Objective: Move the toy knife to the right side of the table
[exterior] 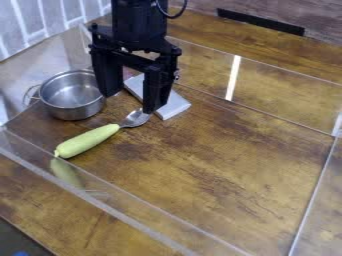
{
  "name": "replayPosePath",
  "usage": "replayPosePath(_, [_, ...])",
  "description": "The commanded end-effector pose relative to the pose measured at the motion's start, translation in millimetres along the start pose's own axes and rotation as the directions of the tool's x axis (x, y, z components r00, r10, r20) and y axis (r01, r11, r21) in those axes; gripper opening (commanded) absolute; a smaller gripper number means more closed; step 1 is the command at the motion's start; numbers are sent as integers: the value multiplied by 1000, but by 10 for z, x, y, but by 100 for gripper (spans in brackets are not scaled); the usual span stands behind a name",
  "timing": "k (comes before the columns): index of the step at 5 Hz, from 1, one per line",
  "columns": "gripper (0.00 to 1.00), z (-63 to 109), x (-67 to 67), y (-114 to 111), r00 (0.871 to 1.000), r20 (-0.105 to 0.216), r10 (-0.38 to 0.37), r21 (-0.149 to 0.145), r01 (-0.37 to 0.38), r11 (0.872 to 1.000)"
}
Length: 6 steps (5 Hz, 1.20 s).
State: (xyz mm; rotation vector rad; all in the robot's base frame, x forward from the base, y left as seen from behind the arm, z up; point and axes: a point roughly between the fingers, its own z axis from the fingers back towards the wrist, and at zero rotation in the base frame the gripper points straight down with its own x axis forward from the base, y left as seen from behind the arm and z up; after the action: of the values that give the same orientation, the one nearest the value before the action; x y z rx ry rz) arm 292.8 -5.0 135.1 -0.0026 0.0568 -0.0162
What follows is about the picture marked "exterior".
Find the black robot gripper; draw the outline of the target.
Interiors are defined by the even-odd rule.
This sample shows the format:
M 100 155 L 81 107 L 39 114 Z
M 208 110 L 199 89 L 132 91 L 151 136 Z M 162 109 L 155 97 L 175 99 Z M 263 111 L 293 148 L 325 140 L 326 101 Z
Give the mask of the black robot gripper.
M 166 39 L 167 20 L 182 16 L 168 12 L 168 0 L 111 0 L 111 25 L 93 23 L 89 54 L 101 95 L 118 94 L 123 85 L 123 65 L 114 53 L 158 53 L 147 66 L 143 81 L 143 112 L 152 114 L 167 104 L 178 72 L 179 47 Z

